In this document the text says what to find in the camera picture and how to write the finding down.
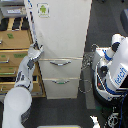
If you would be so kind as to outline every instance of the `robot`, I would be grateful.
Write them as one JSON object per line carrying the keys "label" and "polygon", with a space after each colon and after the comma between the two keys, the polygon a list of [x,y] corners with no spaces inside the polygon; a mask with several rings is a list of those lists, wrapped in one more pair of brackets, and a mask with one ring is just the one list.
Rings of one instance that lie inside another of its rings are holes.
{"label": "robot", "polygon": [[24,128],[22,123],[28,118],[31,108],[33,89],[32,74],[35,62],[43,53],[43,46],[35,49],[35,44],[30,45],[28,56],[21,61],[14,88],[4,99],[4,113],[2,128]]}
{"label": "robot", "polygon": [[107,105],[114,106],[128,92],[128,37],[115,34],[111,47],[96,48],[94,70],[94,94]]}

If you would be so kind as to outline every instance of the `robot label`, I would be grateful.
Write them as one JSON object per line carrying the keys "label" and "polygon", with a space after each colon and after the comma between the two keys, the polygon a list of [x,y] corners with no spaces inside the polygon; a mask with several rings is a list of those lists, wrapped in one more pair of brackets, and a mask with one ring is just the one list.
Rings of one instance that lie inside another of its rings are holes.
{"label": "robot label", "polygon": [[116,84],[120,85],[122,83],[122,80],[125,78],[126,74],[127,74],[127,70],[124,68],[120,68],[120,71],[117,77],[115,78]]}

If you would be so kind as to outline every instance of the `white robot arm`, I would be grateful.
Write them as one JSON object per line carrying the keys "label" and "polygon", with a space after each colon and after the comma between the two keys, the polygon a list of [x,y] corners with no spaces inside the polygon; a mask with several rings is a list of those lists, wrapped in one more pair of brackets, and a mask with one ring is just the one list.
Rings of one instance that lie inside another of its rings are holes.
{"label": "white robot arm", "polygon": [[43,52],[43,46],[39,50],[31,45],[28,56],[20,63],[14,88],[6,95],[4,100],[4,113],[2,128],[24,128],[24,122],[30,113],[33,89],[34,62],[38,61]]}

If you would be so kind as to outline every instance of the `white cabinet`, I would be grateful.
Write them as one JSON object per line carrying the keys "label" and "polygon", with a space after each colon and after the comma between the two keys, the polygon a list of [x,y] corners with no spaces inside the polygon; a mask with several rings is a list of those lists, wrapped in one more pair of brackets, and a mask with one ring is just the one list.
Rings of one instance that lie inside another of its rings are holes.
{"label": "white cabinet", "polygon": [[[76,98],[92,0],[24,2],[30,28],[36,33],[32,32],[33,40],[37,37],[38,45],[44,46],[39,65],[47,98]],[[59,86],[53,79],[72,81]]]}

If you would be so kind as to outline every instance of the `drawer handle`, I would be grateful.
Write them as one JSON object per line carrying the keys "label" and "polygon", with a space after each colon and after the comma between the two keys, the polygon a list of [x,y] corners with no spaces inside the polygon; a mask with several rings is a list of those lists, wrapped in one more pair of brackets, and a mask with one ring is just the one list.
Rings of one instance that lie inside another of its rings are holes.
{"label": "drawer handle", "polygon": [[0,75],[15,75],[16,74],[16,71],[14,72],[5,72],[5,73],[0,73]]}
{"label": "drawer handle", "polygon": [[4,64],[4,63],[9,63],[9,59],[7,59],[6,61],[0,61],[0,64]]}
{"label": "drawer handle", "polygon": [[57,65],[57,66],[64,66],[64,65],[66,65],[66,64],[71,63],[71,61],[66,61],[66,62],[64,62],[64,63],[57,63],[57,62],[55,62],[55,61],[50,61],[50,63],[51,63],[51,64],[54,64],[54,65]]}
{"label": "drawer handle", "polygon": [[4,86],[1,87],[0,91],[1,92],[8,92],[9,90],[3,90]]}
{"label": "drawer handle", "polygon": [[56,84],[66,84],[66,83],[69,82],[69,80],[66,80],[66,81],[64,81],[64,80],[53,80],[52,82],[54,82]]}

